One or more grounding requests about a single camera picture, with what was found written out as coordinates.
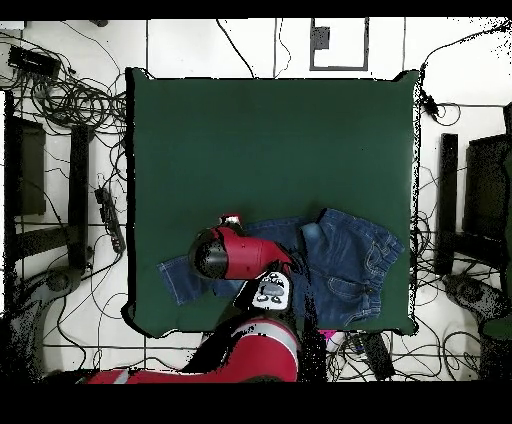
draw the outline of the jeans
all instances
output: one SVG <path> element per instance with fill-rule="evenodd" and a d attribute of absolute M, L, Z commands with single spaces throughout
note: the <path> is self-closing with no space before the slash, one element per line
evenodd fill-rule
<path fill-rule="evenodd" d="M 304 317 L 309 293 L 319 322 L 332 323 L 333 328 L 379 316 L 382 284 L 404 251 L 385 228 L 334 209 L 324 209 L 316 222 L 284 218 L 247 224 L 244 229 L 249 236 L 279 242 L 290 252 L 305 248 L 309 272 L 292 273 L 294 312 Z M 178 305 L 210 288 L 216 296 L 234 298 L 243 285 L 241 280 L 196 276 L 187 256 L 161 263 L 158 270 Z"/>

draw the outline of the tangled wires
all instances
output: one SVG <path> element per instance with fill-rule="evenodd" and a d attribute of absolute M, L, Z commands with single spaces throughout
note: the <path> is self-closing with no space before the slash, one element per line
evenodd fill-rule
<path fill-rule="evenodd" d="M 14 38 L 0 32 L 3 37 Z M 123 133 L 126 121 L 126 93 L 117 93 L 117 83 L 123 73 L 119 72 L 114 82 L 107 86 L 92 78 L 75 78 L 76 71 L 66 56 L 47 50 L 37 44 L 31 44 L 30 51 L 34 51 L 59 61 L 59 76 L 55 79 L 41 76 L 23 70 L 15 70 L 12 78 L 0 76 L 0 81 L 9 81 L 10 85 L 3 88 L 20 90 L 21 95 L 15 105 L 15 110 L 22 110 L 24 114 L 42 118 L 54 131 L 51 124 L 71 129 L 79 124 L 85 124 L 96 132 L 106 131 L 115 127 L 116 133 Z M 24 108 L 24 99 L 31 100 L 36 112 L 29 112 Z"/>

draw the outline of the jeans pocket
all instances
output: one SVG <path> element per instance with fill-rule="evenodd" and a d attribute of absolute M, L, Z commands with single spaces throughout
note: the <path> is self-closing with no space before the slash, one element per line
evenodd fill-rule
<path fill-rule="evenodd" d="M 366 269 L 371 272 L 372 274 L 383 276 L 385 274 L 384 271 L 382 271 L 378 265 L 382 262 L 382 258 L 385 254 L 383 250 L 387 249 L 389 251 L 389 248 L 386 246 L 384 249 L 379 246 L 378 243 L 375 241 L 372 241 L 372 245 L 370 246 L 370 249 L 368 250 L 368 253 L 366 254 L 366 260 L 365 260 L 365 266 Z"/>
<path fill-rule="evenodd" d="M 331 293 L 346 300 L 356 300 L 365 293 L 365 284 L 336 277 L 329 278 L 327 287 Z"/>

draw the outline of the green mat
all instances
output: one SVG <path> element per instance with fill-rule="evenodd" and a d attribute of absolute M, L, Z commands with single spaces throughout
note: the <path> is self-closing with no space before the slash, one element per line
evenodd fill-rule
<path fill-rule="evenodd" d="M 409 246 L 417 79 L 150 80 L 128 69 L 136 203 L 125 320 L 153 337 L 214 329 L 230 299 L 209 291 L 178 307 L 156 266 L 186 254 L 226 212 L 255 222 L 331 207 Z M 380 317 L 351 328 L 411 334 L 408 288 L 406 250 L 384 283 Z"/>

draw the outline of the black cable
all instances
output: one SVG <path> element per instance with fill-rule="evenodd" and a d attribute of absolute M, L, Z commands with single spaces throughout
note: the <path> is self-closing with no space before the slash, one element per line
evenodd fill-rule
<path fill-rule="evenodd" d="M 101 270 L 99 270 L 99 271 L 96 271 L 95 273 L 93 273 L 93 275 L 96 275 L 96 274 L 98 274 L 98 273 L 100 273 L 100 272 L 102 272 L 102 271 L 104 271 L 104 270 L 106 270 L 106 269 L 110 269 L 110 268 L 112 268 L 115 264 L 117 264 L 117 263 L 119 262 L 119 260 L 121 259 L 121 257 L 122 257 L 122 255 L 117 255 L 116 259 L 115 259 L 115 260 L 114 260 L 110 265 L 108 265 L 108 266 L 106 266 L 106 267 L 102 268 L 102 269 L 101 269 Z M 103 280 L 105 279 L 105 276 L 103 276 L 103 278 L 102 278 L 102 279 L 101 279 L 101 281 L 96 285 L 96 287 L 94 288 L 94 290 L 93 290 L 93 291 L 96 291 L 96 289 L 101 285 L 101 283 L 102 283 L 102 282 L 103 282 Z M 81 281 L 84 281 L 84 280 L 86 280 L 87 278 L 90 278 L 90 276 L 83 277 Z M 80 302 L 80 303 L 78 304 L 78 306 L 76 306 L 76 307 L 75 307 L 75 309 L 73 309 L 69 314 L 67 314 L 67 315 L 62 319 L 61 323 L 62 323 L 62 322 L 64 322 L 66 319 L 68 319 L 68 317 L 69 317 L 71 314 L 73 314 L 73 312 L 75 312 L 75 311 L 76 311 L 80 306 L 82 306 L 82 305 L 86 302 L 86 300 L 87 300 L 87 299 L 89 299 L 89 297 L 91 297 L 91 295 L 90 295 L 90 294 L 89 294 L 89 295 L 88 295 L 84 300 L 82 300 L 82 302 Z M 43 340 L 44 340 L 44 339 L 46 339 L 46 337 L 48 337 L 48 335 L 49 335 L 52 331 L 54 331 L 56 328 L 57 328 L 57 326 L 53 327 L 50 331 L 48 331 L 48 332 L 44 335 Z"/>
<path fill-rule="evenodd" d="M 254 78 L 254 73 L 252 72 L 252 69 L 251 67 L 249 66 L 249 64 L 247 63 L 247 61 L 244 59 L 244 57 L 241 55 L 241 53 L 238 51 L 238 49 L 236 48 L 236 46 L 233 44 L 233 41 L 231 40 L 231 37 L 229 36 L 229 34 L 227 33 L 227 31 L 224 29 L 224 27 L 221 25 L 221 23 L 219 22 L 218 19 L 215 19 L 215 22 L 217 22 L 217 26 L 221 29 L 221 31 L 224 33 L 224 35 L 226 36 L 226 38 L 228 39 L 229 41 L 229 44 L 231 44 L 231 47 L 233 47 L 233 49 L 235 50 L 236 54 L 238 55 L 238 57 L 240 59 L 242 59 L 242 61 L 245 63 L 245 66 L 247 66 L 247 69 L 249 69 L 249 72 L 251 73 L 251 77 Z"/>
<path fill-rule="evenodd" d="M 119 69 L 119 66 L 117 64 L 117 62 L 114 60 L 114 58 L 111 56 L 111 54 L 98 42 L 96 41 L 94 38 L 91 38 L 91 37 L 87 37 L 87 35 L 84 35 L 82 34 L 80 31 L 77 31 L 75 28 L 73 28 L 71 25 L 69 25 L 67 22 L 64 22 L 64 21 L 61 21 L 64 25 L 68 26 L 69 28 L 71 28 L 73 31 L 75 31 L 77 34 L 81 35 L 82 37 L 84 38 L 87 38 L 88 40 L 91 40 L 91 41 L 94 41 L 98 46 L 100 46 L 100 48 L 108 54 L 108 57 L 110 57 L 110 59 L 112 59 L 112 62 L 114 62 L 114 65 L 116 65 L 116 68 L 117 68 L 117 71 L 119 72 L 119 74 L 121 73 L 121 69 Z"/>
<path fill-rule="evenodd" d="M 26 182 L 28 184 L 30 184 L 31 186 L 37 188 L 38 190 L 41 191 L 41 193 L 43 193 L 43 195 L 46 197 L 46 199 L 48 200 L 48 202 L 50 202 L 50 206 L 53 210 L 53 213 L 55 214 L 55 217 L 57 218 L 57 222 L 59 223 L 61 229 L 63 230 L 63 233 L 64 233 L 64 237 L 66 238 L 66 245 L 69 246 L 70 245 L 70 242 L 69 242 L 69 236 L 68 236 L 68 232 L 67 232 L 67 229 L 64 227 L 64 225 L 62 224 L 62 221 L 60 219 L 60 216 L 59 214 L 57 213 L 57 210 L 55 209 L 55 206 L 53 205 L 53 202 L 52 202 L 52 199 L 50 199 L 50 197 L 46 194 L 46 192 L 41 188 L 39 187 L 37 184 L 34 184 L 32 181 L 30 180 L 27 180 L 26 178 L 23 178 L 21 177 L 20 178 L 23 182 Z"/>
<path fill-rule="evenodd" d="M 103 315 L 106 315 L 106 316 L 108 316 L 109 318 L 112 318 L 112 317 L 110 317 L 110 315 L 107 315 L 107 314 L 105 313 L 105 308 L 107 307 L 107 305 L 110 303 L 110 301 L 111 301 L 114 297 L 119 296 L 120 294 L 124 294 L 124 295 L 128 296 L 128 294 L 127 294 L 127 293 L 115 293 L 115 294 L 113 294 L 112 296 L 110 296 L 110 298 L 105 302 L 105 305 L 103 306 L 103 308 L 102 308 L 102 309 L 100 309 L 101 315 L 100 315 L 100 319 L 99 319 L 99 321 L 98 321 L 98 346 L 100 346 L 100 328 L 101 328 L 101 319 L 103 318 Z M 98 355 L 98 362 L 97 362 L 97 365 L 96 365 L 96 363 L 95 363 L 96 355 Z M 101 349 L 100 347 L 98 347 L 98 350 L 96 351 L 96 353 L 95 353 L 95 354 L 94 354 L 94 356 L 93 356 L 93 367 L 94 367 L 94 368 L 101 369 L 101 358 L 102 358 L 102 356 L 103 356 L 103 354 L 102 354 L 102 349 Z"/>
<path fill-rule="evenodd" d="M 53 156 L 48 150 L 46 150 L 46 148 L 43 147 L 43 150 L 49 155 L 51 156 L 53 159 L 59 161 L 59 162 L 64 162 L 64 163 L 67 163 L 68 165 L 71 164 L 71 162 L 69 160 L 65 160 L 65 159 L 59 159 L 59 158 L 56 158 L 55 156 Z"/>
<path fill-rule="evenodd" d="M 456 336 L 458 334 L 462 334 L 462 335 L 465 335 L 465 336 L 468 336 L 468 337 L 471 337 L 473 340 L 477 341 L 479 344 L 480 344 L 480 339 L 478 339 L 477 337 L 475 337 L 473 334 L 471 333 L 468 333 L 467 331 L 454 331 L 450 334 L 448 334 L 444 340 L 443 340 L 443 344 L 442 344 L 442 352 L 443 352 L 443 360 L 444 360 L 444 364 L 445 364 L 445 367 L 446 367 L 446 371 L 448 372 L 448 375 L 450 376 L 450 378 L 453 380 L 453 381 L 457 381 L 457 379 L 455 378 L 455 376 L 453 375 L 452 373 L 452 367 L 450 366 L 450 364 L 448 364 L 448 355 L 446 355 L 446 343 L 448 342 L 448 340 L 450 340 L 453 336 Z M 477 375 L 479 373 L 479 371 L 476 369 L 475 367 L 475 364 L 472 363 L 472 364 L 468 364 L 468 363 L 464 363 L 462 361 L 459 361 L 457 358 L 455 358 L 457 360 L 457 362 L 459 363 L 462 363 L 463 365 L 467 366 L 469 369 L 471 369 L 472 371 L 476 372 Z"/>
<path fill-rule="evenodd" d="M 278 78 L 279 75 L 281 75 L 281 72 L 284 72 L 288 69 L 288 66 L 290 65 L 290 62 L 292 60 L 292 54 L 290 53 L 290 50 L 288 50 L 288 47 L 286 47 L 284 44 L 283 44 L 283 41 L 281 40 L 281 30 L 283 28 L 283 21 L 284 21 L 284 18 L 281 18 L 281 25 L 279 27 L 279 35 L 278 35 L 278 39 L 279 39 L 279 43 L 281 44 L 281 46 L 283 46 L 285 48 L 285 50 L 287 51 L 288 53 L 288 62 L 286 63 L 286 67 L 284 69 L 281 69 L 279 71 L 279 73 L 275 76 L 275 78 Z"/>
<path fill-rule="evenodd" d="M 441 371 L 443 370 L 443 365 L 442 365 L 442 363 L 441 363 L 441 355 L 440 355 L 440 353 L 441 353 L 441 340 L 439 340 L 439 336 L 437 335 L 437 333 L 436 333 L 436 332 L 435 332 L 431 327 L 429 327 L 429 326 L 428 326 L 428 325 L 427 325 L 423 320 L 421 320 L 419 317 L 416 317 L 416 319 L 417 319 L 419 322 L 421 322 L 425 327 L 427 327 L 427 328 L 430 330 L 430 332 L 431 332 L 431 333 L 435 336 L 435 338 L 436 338 L 437 343 L 436 343 L 436 345 L 435 345 L 435 346 L 436 346 L 436 348 L 437 348 L 437 357 L 439 358 L 439 371 L 437 371 L 437 372 L 432 371 L 432 370 L 430 369 L 430 367 L 429 367 L 427 364 L 425 364 L 424 362 L 420 361 L 420 360 L 419 360 L 418 358 L 416 358 L 414 355 L 411 355 L 411 357 L 413 357 L 416 361 L 418 361 L 420 364 L 424 365 L 424 366 L 425 366 L 425 367 L 426 367 L 426 368 L 427 368 L 427 369 L 432 373 L 432 375 L 428 375 L 428 374 L 420 374 L 420 373 L 414 373 L 414 374 L 409 374 L 409 375 L 421 375 L 421 376 L 425 376 L 425 377 L 433 377 L 433 378 L 437 378 L 438 380 L 441 380 L 441 379 L 439 378 L 439 374 L 441 374 Z M 408 354 L 410 354 L 410 350 L 407 348 L 407 346 L 406 346 L 406 344 L 405 344 L 405 342 L 404 342 L 404 340 L 403 340 L 403 336 L 401 336 L 401 340 L 402 340 L 402 343 L 403 343 L 403 345 L 404 345 L 405 349 L 407 350 L 407 353 L 408 353 Z"/>
<path fill-rule="evenodd" d="M 55 262 L 57 262 L 59 259 L 61 259 L 64 256 L 66 256 L 67 254 L 68 254 L 68 252 L 65 252 L 62 255 L 60 255 L 59 257 L 55 258 L 53 261 L 51 261 L 50 264 L 46 267 L 46 270 L 44 270 L 42 272 L 39 272 L 39 273 L 37 273 L 37 274 L 33 275 L 32 277 L 27 278 L 27 279 L 20 278 L 19 287 L 17 288 L 18 294 L 17 294 L 16 303 L 18 305 L 20 305 L 20 306 L 24 305 L 25 302 L 27 301 L 28 297 L 34 292 L 34 290 L 37 289 L 39 286 L 41 286 L 41 285 L 46 283 L 46 279 L 45 278 L 41 278 L 41 280 L 38 281 L 36 284 L 30 286 L 30 289 L 28 287 L 28 284 L 30 282 L 32 282 L 33 280 L 35 280 L 35 279 L 37 279 L 39 277 L 42 277 L 45 274 L 48 274 L 48 271 L 51 269 L 51 266 Z"/>
<path fill-rule="evenodd" d="M 368 366 L 368 364 L 365 361 L 355 360 L 354 358 L 351 358 L 350 354 L 347 352 L 347 349 L 351 348 L 351 346 L 353 345 L 353 340 L 355 340 L 356 337 L 357 337 L 357 334 L 345 333 L 345 340 L 342 343 L 337 344 L 338 347 L 337 347 L 336 351 L 332 352 L 332 353 L 328 353 L 327 370 L 331 374 L 331 376 L 333 378 L 333 382 L 345 381 L 345 380 L 355 380 L 358 378 L 362 378 L 363 381 L 368 381 L 366 379 L 366 377 L 370 377 L 373 375 L 372 372 L 369 372 L 370 367 Z M 343 365 L 340 366 L 338 358 L 343 359 L 343 361 L 344 361 Z M 364 371 L 360 371 L 351 362 L 349 362 L 349 360 L 355 361 L 357 363 L 364 363 L 367 367 Z M 351 367 L 357 373 L 356 376 L 352 376 L 352 377 L 342 377 L 341 376 L 341 373 L 344 370 L 345 365 L 347 365 L 347 364 L 349 367 Z"/>
<path fill-rule="evenodd" d="M 142 364 L 143 362 L 147 361 L 147 360 L 154 360 L 154 361 L 157 361 L 159 362 L 160 364 L 162 364 L 164 367 L 167 368 L 167 370 L 156 370 L 156 369 L 151 369 L 151 368 L 144 368 L 145 370 L 149 370 L 149 371 L 168 371 L 168 370 L 171 370 L 171 371 L 180 371 L 178 368 L 176 367 L 171 367 L 170 365 L 166 364 L 165 362 L 163 362 L 161 359 L 159 358 L 156 358 L 155 356 L 148 356 L 147 358 L 145 359 L 142 359 L 140 360 L 139 362 L 136 362 L 134 364 L 131 364 L 131 365 L 123 365 L 123 366 L 120 366 L 120 367 L 116 367 L 117 369 L 127 369 L 127 368 L 132 368 L 132 367 L 135 367 L 139 364 Z"/>
<path fill-rule="evenodd" d="M 103 234 L 101 237 L 98 237 L 98 238 L 96 239 L 96 242 L 94 243 L 94 246 L 93 246 L 93 252 L 96 252 L 96 244 L 98 243 L 98 241 L 99 241 L 102 237 L 107 236 L 107 235 L 108 235 L 108 234 Z M 95 256 L 96 256 L 96 255 L 95 255 L 95 254 L 93 254 L 93 257 L 92 257 L 92 269 L 94 269 L 94 259 L 95 259 Z M 93 276 L 94 276 L 94 274 L 93 274 L 93 273 L 91 273 L 91 275 L 89 276 L 89 278 L 91 279 L 91 297 L 92 297 L 92 300 L 94 301 L 94 304 L 96 305 L 96 308 L 98 309 L 98 311 L 100 311 L 100 314 L 101 314 L 101 315 L 105 315 L 106 317 L 111 318 L 111 319 L 122 319 L 122 317 L 112 317 L 112 316 L 110 316 L 110 315 L 106 314 L 106 313 L 104 312 L 104 310 L 105 310 L 105 307 L 106 307 L 106 306 L 104 306 L 103 308 L 100 308 L 100 306 L 98 305 L 98 302 L 96 301 L 96 298 L 94 297 L 94 289 L 93 289 L 93 287 L 92 287 L 92 277 L 93 277 Z"/>
<path fill-rule="evenodd" d="M 62 306 L 62 309 L 60 311 L 60 314 L 59 314 L 59 317 L 57 318 L 57 330 L 59 331 L 60 335 L 68 342 L 68 343 L 71 343 L 72 345 L 76 346 L 77 348 L 79 348 L 83 355 L 84 355 L 84 358 L 82 359 L 82 363 L 80 364 L 80 366 L 77 368 L 77 371 L 78 370 L 81 370 L 82 367 L 84 366 L 84 363 L 85 363 L 85 360 L 87 359 L 87 352 L 85 351 L 85 349 L 80 346 L 78 343 L 76 343 L 74 340 L 71 340 L 68 336 L 66 336 L 64 334 L 64 332 L 62 331 L 61 327 L 60 327 L 60 324 L 61 324 L 61 318 L 62 318 L 62 315 L 64 314 L 64 310 L 66 309 L 66 304 L 67 304 L 67 296 L 64 296 L 64 303 L 63 303 L 63 306 Z"/>
<path fill-rule="evenodd" d="M 66 178 L 67 180 L 69 180 L 69 177 L 64 173 L 64 171 L 62 170 L 62 168 L 52 168 L 52 169 L 48 169 L 48 170 L 46 170 L 46 171 L 44 171 L 44 172 L 45 172 L 45 173 L 48 173 L 48 172 L 53 172 L 53 171 L 59 171 L 59 172 L 62 174 L 62 176 L 63 176 L 64 178 Z M 87 184 L 89 185 L 89 187 L 91 187 L 93 190 L 95 190 L 95 188 L 94 188 L 91 184 L 89 184 L 89 183 L 87 183 Z"/>
<path fill-rule="evenodd" d="M 25 92 L 29 90 L 29 82 L 32 80 L 33 85 L 29 90 L 30 96 L 28 98 L 32 100 L 32 103 L 38 113 L 27 114 L 34 118 L 43 118 L 48 127 L 55 134 L 62 133 L 53 129 L 50 123 L 68 129 L 73 125 L 88 124 L 93 129 L 98 130 L 99 128 L 108 129 L 115 126 L 115 122 L 111 124 L 107 123 L 107 120 L 112 118 L 114 121 L 118 120 L 124 125 L 126 120 L 126 113 L 124 112 L 126 106 L 126 93 L 116 94 L 115 92 L 112 92 L 112 86 L 115 86 L 116 81 L 123 73 L 119 72 L 114 83 L 109 87 L 91 78 L 82 78 L 78 80 L 70 72 L 71 65 L 67 57 L 50 52 L 49 50 L 34 43 L 30 44 L 35 46 L 31 50 L 40 50 L 43 54 L 59 60 L 61 64 L 60 70 L 64 78 L 57 77 L 56 80 L 51 80 L 48 78 L 42 78 L 35 74 L 18 72 L 19 75 L 17 76 L 17 82 L 14 85 L 16 86 L 15 88 L 20 88 L 22 90 L 22 94 L 16 108 L 21 105 L 21 100 L 25 98 Z M 61 57 L 66 59 L 68 66 L 63 63 Z M 95 88 L 91 86 L 89 82 L 101 85 L 104 89 Z M 54 91 L 62 91 L 64 95 L 59 96 L 53 94 Z"/>
<path fill-rule="evenodd" d="M 459 172 L 459 171 L 463 171 L 464 169 L 467 169 L 467 166 L 463 166 L 462 168 L 458 168 L 456 171 L 453 171 L 453 173 L 457 173 L 457 172 Z M 451 176 L 453 173 L 452 173 L 452 172 L 449 172 L 448 174 L 446 174 L 446 175 L 444 176 L 444 178 L 448 178 L 448 177 L 449 177 L 449 176 Z M 441 177 L 437 177 L 435 180 L 429 181 L 428 183 L 426 183 L 426 184 L 422 185 L 422 186 L 419 188 L 419 190 L 423 190 L 425 187 L 428 187 L 430 184 L 436 184 L 436 185 L 437 185 L 437 183 L 436 183 L 436 182 L 439 180 L 439 178 L 441 178 Z"/>
<path fill-rule="evenodd" d="M 442 46 L 437 47 L 436 49 L 432 50 L 427 55 L 425 60 L 423 61 L 422 65 L 420 67 L 421 78 L 423 79 L 425 77 L 425 70 L 427 68 L 428 60 L 429 60 L 430 56 L 432 56 L 437 51 L 439 51 L 441 49 L 444 49 L 446 47 L 454 46 L 456 44 L 461 44 L 463 42 L 475 39 L 476 37 L 479 37 L 479 36 L 482 36 L 482 35 L 485 35 L 485 34 L 491 34 L 491 33 L 498 32 L 498 31 L 500 31 L 500 32 L 510 32 L 511 28 L 512 28 L 512 21 L 510 19 L 507 19 L 505 22 L 503 22 L 502 24 L 500 24 L 498 26 L 495 26 L 495 27 L 487 29 L 487 30 L 478 31 L 478 32 L 473 33 L 473 34 L 469 34 L 469 35 L 467 35 L 465 37 L 462 37 L 462 38 L 460 38 L 460 39 L 458 39 L 456 41 L 453 41 L 451 43 L 444 44 Z M 422 102 L 423 102 L 423 105 L 425 107 L 425 111 L 427 111 L 429 113 L 429 115 L 432 117 L 432 119 L 434 119 L 434 121 L 437 122 L 439 125 L 442 125 L 444 127 L 450 127 L 452 125 L 455 125 L 459 121 L 460 116 L 461 116 L 461 109 L 460 109 L 461 105 L 458 105 L 456 103 L 439 103 L 439 104 L 436 104 L 434 102 L 434 99 L 431 96 L 427 96 L 424 91 L 422 91 L 422 95 L 423 95 Z M 442 106 L 443 108 L 444 108 L 444 106 L 455 106 L 455 107 L 457 107 L 457 110 L 458 110 L 457 119 L 454 122 L 450 123 L 450 124 L 444 124 L 444 123 L 440 122 L 439 118 L 442 118 L 442 117 L 439 116 L 438 106 Z M 465 107 L 480 107 L 480 105 L 467 105 L 467 104 L 464 105 L 464 106 Z M 498 105 L 488 105 L 487 107 L 499 107 L 499 106 Z"/>

